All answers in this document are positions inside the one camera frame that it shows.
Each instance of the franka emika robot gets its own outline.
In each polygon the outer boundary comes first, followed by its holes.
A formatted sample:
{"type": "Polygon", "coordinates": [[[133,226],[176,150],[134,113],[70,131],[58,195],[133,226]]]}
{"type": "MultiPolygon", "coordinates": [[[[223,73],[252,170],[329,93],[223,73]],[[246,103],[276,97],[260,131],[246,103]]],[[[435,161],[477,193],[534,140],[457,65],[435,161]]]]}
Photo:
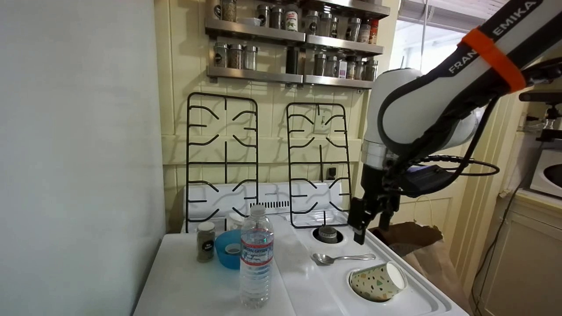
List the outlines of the franka emika robot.
{"type": "Polygon", "coordinates": [[[347,223],[354,240],[363,244],[367,226],[379,213],[379,227],[388,229],[402,195],[418,197],[462,175],[499,172],[471,159],[486,122],[501,96],[562,76],[562,58],[529,66],[561,39],[561,0],[511,0],[428,74],[415,69],[381,74],[373,83],[362,144],[365,193],[350,202],[347,223]],[[433,155],[470,139],[464,157],[433,155]],[[427,165],[435,161],[458,167],[427,165]],[[491,171],[466,173],[470,164],[491,171]]]}

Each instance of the orange band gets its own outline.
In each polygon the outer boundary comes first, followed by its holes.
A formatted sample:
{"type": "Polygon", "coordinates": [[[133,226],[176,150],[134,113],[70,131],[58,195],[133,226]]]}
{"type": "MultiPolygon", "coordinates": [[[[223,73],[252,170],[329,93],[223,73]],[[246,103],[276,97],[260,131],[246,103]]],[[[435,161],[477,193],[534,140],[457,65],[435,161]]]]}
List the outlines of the orange band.
{"type": "Polygon", "coordinates": [[[511,92],[519,91],[527,86],[523,74],[517,66],[497,48],[492,39],[478,28],[470,31],[461,43],[467,44],[476,51],[492,68],[509,84],[511,92]]]}

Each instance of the metal spoon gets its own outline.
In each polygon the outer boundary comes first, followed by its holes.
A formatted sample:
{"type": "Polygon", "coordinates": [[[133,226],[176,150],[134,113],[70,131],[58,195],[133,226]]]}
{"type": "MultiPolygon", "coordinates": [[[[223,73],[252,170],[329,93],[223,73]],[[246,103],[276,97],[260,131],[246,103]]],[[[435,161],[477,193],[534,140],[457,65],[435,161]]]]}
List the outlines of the metal spoon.
{"type": "Polygon", "coordinates": [[[324,255],[324,254],[312,254],[312,259],[314,261],[316,261],[316,263],[330,265],[330,264],[333,264],[334,261],[336,261],[336,260],[346,260],[346,259],[373,260],[373,259],[376,259],[376,257],[375,257],[374,254],[365,254],[365,255],[358,255],[358,256],[340,256],[340,257],[332,258],[332,257],[330,257],[328,255],[324,255]]]}

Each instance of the brown paper bag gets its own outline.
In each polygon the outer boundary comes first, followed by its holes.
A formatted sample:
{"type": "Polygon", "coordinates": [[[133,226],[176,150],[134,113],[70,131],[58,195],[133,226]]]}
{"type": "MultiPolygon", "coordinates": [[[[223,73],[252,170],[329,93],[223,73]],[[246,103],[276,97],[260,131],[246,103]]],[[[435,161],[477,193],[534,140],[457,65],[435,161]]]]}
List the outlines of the brown paper bag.
{"type": "Polygon", "coordinates": [[[388,232],[370,229],[385,245],[416,269],[421,275],[472,315],[468,298],[449,258],[443,235],[437,227],[414,222],[390,225],[388,232]]]}

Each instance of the patterned cup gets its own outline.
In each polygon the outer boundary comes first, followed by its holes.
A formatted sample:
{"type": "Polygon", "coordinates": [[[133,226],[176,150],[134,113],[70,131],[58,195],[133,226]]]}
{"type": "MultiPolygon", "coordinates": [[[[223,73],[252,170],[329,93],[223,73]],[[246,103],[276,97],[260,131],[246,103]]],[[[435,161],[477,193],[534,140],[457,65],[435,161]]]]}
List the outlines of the patterned cup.
{"type": "Polygon", "coordinates": [[[392,261],[353,271],[349,283],[355,293],[373,302],[388,301],[408,286],[406,274],[392,261]]]}

